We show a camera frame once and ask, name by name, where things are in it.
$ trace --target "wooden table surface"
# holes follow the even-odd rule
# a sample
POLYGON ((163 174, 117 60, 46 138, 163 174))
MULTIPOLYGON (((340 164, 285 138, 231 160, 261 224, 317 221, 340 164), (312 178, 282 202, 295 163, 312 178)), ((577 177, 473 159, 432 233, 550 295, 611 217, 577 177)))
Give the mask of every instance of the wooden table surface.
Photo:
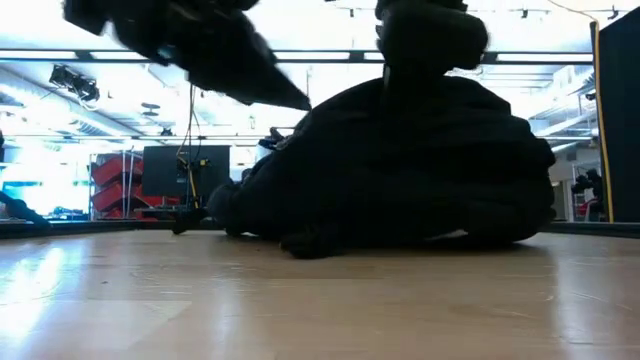
POLYGON ((293 260, 220 233, 0 242, 0 359, 640 359, 640 240, 293 260))

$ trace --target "equipment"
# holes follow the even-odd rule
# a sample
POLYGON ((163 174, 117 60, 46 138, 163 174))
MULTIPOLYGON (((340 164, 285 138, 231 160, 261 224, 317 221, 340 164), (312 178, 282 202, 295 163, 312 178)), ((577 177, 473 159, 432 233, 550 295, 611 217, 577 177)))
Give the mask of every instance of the equipment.
POLYGON ((603 186, 602 177, 596 169, 589 169, 587 176, 580 175, 576 178, 576 183, 571 186, 571 193, 582 194, 587 189, 593 189, 593 196, 602 200, 603 186))
POLYGON ((128 48, 176 64, 203 90, 310 110, 308 97, 275 66, 276 57, 243 11, 257 0, 66 0, 65 19, 100 35, 113 22, 128 48))
MULTIPOLYGON (((148 146, 143 153, 145 196, 193 196, 189 169, 176 159, 177 146, 148 146)), ((207 196, 229 182, 229 146, 184 147, 179 156, 190 161, 197 196, 207 196)))
POLYGON ((49 82, 75 94, 79 101, 86 102, 100 99, 100 90, 98 90, 95 80, 88 79, 66 66, 54 65, 49 82))

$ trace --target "red storage bin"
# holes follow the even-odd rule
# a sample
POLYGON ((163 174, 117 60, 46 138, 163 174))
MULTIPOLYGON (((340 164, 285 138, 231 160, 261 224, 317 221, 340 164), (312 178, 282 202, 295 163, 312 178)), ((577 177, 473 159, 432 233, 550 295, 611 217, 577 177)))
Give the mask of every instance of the red storage bin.
POLYGON ((93 208, 99 212, 105 212, 114 207, 122 206, 122 185, 113 183, 91 198, 93 208))
MULTIPOLYGON (((131 196, 136 197, 150 207, 158 207, 162 205, 162 196, 144 196, 142 195, 142 185, 133 188, 131 196)), ((165 205, 179 205, 180 199, 173 197, 165 197, 165 205)))
MULTIPOLYGON (((131 167, 131 157, 125 158, 124 169, 129 172, 131 167)), ((91 169, 91 177, 97 186, 104 186, 111 181, 122 179, 122 157, 114 156, 102 165, 91 169)), ((133 176, 142 176, 143 163, 140 160, 133 161, 133 176)))

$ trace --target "black fabric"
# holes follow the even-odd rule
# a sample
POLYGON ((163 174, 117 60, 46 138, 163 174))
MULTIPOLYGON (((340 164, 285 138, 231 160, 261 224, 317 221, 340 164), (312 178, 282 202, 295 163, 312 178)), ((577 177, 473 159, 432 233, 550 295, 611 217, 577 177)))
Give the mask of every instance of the black fabric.
POLYGON ((33 222, 37 226, 50 227, 49 221, 29 209, 27 204, 20 199, 12 199, 9 195, 0 191, 0 203, 7 207, 7 214, 16 219, 23 219, 33 222))
MULTIPOLYGON (((389 8, 390 5, 397 3, 401 0, 378 0, 376 4, 375 14, 378 20, 382 20, 383 12, 389 8)), ((428 4, 438 5, 447 9, 453 9, 458 11, 467 11, 467 5, 462 0, 415 0, 428 4)))
POLYGON ((475 69, 489 43, 482 20, 430 1, 391 2, 382 20, 378 48, 391 68, 439 76, 475 69))
POLYGON ((602 29, 600 74, 601 136, 609 160, 611 207, 615 222, 640 222, 640 7, 602 29))
POLYGON ((405 106, 392 112, 379 105, 382 79, 327 100, 242 185, 218 189, 211 215, 272 238, 336 224, 364 241, 457 229, 488 241, 535 234, 554 216, 548 144, 474 81, 426 85, 397 94, 405 106))

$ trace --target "black panel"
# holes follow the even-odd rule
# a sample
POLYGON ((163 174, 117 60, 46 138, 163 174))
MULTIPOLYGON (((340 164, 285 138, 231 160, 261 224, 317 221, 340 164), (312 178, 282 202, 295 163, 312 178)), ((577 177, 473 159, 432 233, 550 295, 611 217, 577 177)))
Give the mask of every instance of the black panel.
POLYGON ((640 224, 555 222, 544 232, 640 239, 640 224))
MULTIPOLYGON (((146 196, 185 196, 188 176, 178 167, 178 146, 148 146, 144 149, 142 192, 146 196)), ((229 146, 184 147, 180 156, 192 162, 209 160, 209 165, 196 167, 194 182, 199 196, 206 196, 229 181, 229 146)))
POLYGON ((140 228, 139 222, 134 221, 53 221, 51 228, 48 229, 30 223, 0 222, 0 240, 130 231, 138 228, 140 228))
POLYGON ((640 8, 600 36, 600 77, 616 222, 640 222, 640 8))

